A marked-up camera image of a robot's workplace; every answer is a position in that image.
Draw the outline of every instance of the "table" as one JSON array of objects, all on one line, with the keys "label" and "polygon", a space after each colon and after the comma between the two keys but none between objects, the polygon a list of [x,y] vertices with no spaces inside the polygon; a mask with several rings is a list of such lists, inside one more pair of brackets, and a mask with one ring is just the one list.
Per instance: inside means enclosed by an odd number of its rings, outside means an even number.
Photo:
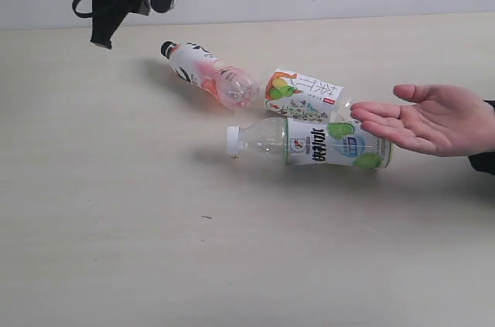
[{"label": "table", "polygon": [[280,66],[395,101],[495,97],[495,14],[0,32],[5,327],[495,325],[495,180],[396,150],[380,172],[243,168],[232,114],[163,41],[259,77]]}]

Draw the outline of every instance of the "open palm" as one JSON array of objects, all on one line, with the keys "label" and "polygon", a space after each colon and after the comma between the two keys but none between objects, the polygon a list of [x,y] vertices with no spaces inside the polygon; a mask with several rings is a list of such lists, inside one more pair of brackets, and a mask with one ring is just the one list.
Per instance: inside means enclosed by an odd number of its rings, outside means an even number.
[{"label": "open palm", "polygon": [[398,85],[394,94],[413,105],[356,103],[351,116],[379,138],[438,156],[495,151],[495,113],[474,93],[448,85]]}]

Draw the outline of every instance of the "green fruit graphic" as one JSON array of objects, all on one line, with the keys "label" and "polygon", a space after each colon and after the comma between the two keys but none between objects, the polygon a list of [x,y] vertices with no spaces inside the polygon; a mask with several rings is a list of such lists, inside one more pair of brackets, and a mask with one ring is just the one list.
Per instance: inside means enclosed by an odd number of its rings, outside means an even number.
[{"label": "green fruit graphic", "polygon": [[345,138],[347,135],[354,134],[354,126],[351,124],[329,124],[326,127],[328,134],[335,140]]},{"label": "green fruit graphic", "polygon": [[291,97],[292,95],[294,95],[295,87],[284,86],[284,87],[280,87],[278,90],[282,93],[284,97]]},{"label": "green fruit graphic", "polygon": [[284,97],[282,92],[279,89],[275,89],[275,88],[270,89],[270,92],[268,94],[270,95],[270,98],[273,100],[279,100]]},{"label": "green fruit graphic", "polygon": [[381,166],[380,156],[376,153],[363,153],[356,158],[354,166],[361,169],[378,169]]}]

